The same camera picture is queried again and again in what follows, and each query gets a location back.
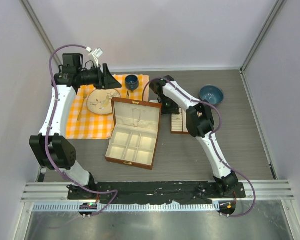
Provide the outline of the small dark blue cup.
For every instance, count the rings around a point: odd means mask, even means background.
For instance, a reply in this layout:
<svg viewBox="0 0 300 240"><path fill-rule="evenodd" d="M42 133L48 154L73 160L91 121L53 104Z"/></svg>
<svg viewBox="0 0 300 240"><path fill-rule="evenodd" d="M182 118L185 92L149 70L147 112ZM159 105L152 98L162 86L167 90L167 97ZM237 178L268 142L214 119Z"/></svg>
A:
<svg viewBox="0 0 300 240"><path fill-rule="evenodd" d="M139 79L136 75L130 74L125 77L125 87L127 90L134 92L139 87Z"/></svg>

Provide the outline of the brown jewelry tray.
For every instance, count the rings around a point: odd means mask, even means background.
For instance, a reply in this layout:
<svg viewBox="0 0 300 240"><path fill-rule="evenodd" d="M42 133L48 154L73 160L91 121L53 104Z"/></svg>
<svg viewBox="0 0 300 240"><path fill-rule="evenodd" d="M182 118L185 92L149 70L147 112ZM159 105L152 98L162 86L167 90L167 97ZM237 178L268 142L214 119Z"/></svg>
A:
<svg viewBox="0 0 300 240"><path fill-rule="evenodd" d="M174 113L171 114L170 132L172 134L189 135L190 133L188 132L187 129L187 114L182 108L179 108L178 110L179 110L178 114L174 114Z"/></svg>

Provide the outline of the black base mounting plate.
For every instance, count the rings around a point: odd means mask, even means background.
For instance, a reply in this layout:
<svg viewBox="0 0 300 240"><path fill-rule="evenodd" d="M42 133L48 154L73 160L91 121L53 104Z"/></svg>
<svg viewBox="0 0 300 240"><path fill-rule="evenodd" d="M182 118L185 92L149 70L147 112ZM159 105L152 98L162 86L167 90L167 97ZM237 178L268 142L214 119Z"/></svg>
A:
<svg viewBox="0 0 300 240"><path fill-rule="evenodd" d="M148 182L98 182L94 191L106 194L95 194L75 185L67 185L69 200L99 200L107 204L113 197L110 193L117 190L113 204L119 205L163 205L173 201L181 205L208 204L213 199L243 199L246 197L243 183L238 183L234 190L221 193L217 183L209 181L148 181Z"/></svg>

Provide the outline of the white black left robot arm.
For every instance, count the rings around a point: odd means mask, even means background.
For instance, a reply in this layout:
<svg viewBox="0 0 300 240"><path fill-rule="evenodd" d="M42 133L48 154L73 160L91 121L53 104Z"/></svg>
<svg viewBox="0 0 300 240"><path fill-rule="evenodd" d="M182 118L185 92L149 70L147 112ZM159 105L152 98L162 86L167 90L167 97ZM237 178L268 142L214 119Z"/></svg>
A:
<svg viewBox="0 0 300 240"><path fill-rule="evenodd" d="M52 75L52 97L46 119L38 135L30 137L29 145L40 166L56 171L71 182L67 186L70 194L90 200L102 193L93 175L79 164L75 147L66 139L68 118L82 86L112 90L122 85L106 63L99 65L94 59L92 66L86 68L83 58L80 53L63 54L58 73Z"/></svg>

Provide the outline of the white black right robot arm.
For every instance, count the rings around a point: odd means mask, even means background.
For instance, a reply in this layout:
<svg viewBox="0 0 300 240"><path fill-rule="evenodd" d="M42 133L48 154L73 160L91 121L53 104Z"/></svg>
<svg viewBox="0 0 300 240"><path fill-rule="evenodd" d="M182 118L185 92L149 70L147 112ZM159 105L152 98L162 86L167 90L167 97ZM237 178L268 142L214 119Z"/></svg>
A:
<svg viewBox="0 0 300 240"><path fill-rule="evenodd" d="M212 110L219 114L216 107L190 95L169 75L151 80L149 88L158 96L163 107L177 105L186 112L187 131L198 140L210 162L216 193L223 198L231 195L239 180L216 138L216 132L220 129L214 127Z"/></svg>

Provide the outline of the beige floral ceramic plate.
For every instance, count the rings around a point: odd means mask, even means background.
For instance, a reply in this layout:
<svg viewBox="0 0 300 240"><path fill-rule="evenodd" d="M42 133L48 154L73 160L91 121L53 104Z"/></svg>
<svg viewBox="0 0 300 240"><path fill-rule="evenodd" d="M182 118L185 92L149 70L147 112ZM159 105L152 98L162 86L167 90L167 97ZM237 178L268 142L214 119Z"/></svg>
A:
<svg viewBox="0 0 300 240"><path fill-rule="evenodd" d="M87 108L96 115L109 115L112 113L112 98L120 97L116 89L96 89L87 99Z"/></svg>

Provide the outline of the orange white checkered cloth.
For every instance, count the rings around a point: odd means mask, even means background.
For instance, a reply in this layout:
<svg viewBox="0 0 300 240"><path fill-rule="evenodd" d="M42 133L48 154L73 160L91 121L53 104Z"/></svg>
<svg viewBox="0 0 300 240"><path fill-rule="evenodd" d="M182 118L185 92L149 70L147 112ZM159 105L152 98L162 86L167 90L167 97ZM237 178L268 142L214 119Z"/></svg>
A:
<svg viewBox="0 0 300 240"><path fill-rule="evenodd" d="M127 99L127 91L131 100L149 100L149 90L143 93L145 85L150 81L148 75L137 75L139 87L135 91L126 89L125 78L127 74L115 75L115 79L122 84L122 88L116 88L123 99ZM93 85L81 87L72 104L66 127L66 138L72 140L106 140L114 128L113 112L109 115L97 115L91 113L87 107L89 95L96 90ZM77 121L78 114L83 101L83 93L87 92L87 98L84 101L80 121Z"/></svg>

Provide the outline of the blue ceramic bowl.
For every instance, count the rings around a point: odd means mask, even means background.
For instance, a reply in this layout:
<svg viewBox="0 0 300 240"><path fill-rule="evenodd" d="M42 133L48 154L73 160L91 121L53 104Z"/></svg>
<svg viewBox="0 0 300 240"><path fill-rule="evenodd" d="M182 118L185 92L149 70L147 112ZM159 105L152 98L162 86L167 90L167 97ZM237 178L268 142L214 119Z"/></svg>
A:
<svg viewBox="0 0 300 240"><path fill-rule="evenodd" d="M219 87L206 85L200 89L199 98L211 105L218 106L224 101L225 95Z"/></svg>

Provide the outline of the brown jewelry box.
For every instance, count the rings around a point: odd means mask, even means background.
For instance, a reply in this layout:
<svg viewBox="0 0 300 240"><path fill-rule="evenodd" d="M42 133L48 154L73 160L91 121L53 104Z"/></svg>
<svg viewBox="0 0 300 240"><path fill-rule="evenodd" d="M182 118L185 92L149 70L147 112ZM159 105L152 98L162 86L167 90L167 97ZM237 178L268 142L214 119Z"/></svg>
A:
<svg viewBox="0 0 300 240"><path fill-rule="evenodd" d="M105 153L108 162L152 170L162 104L114 97L114 128Z"/></svg>

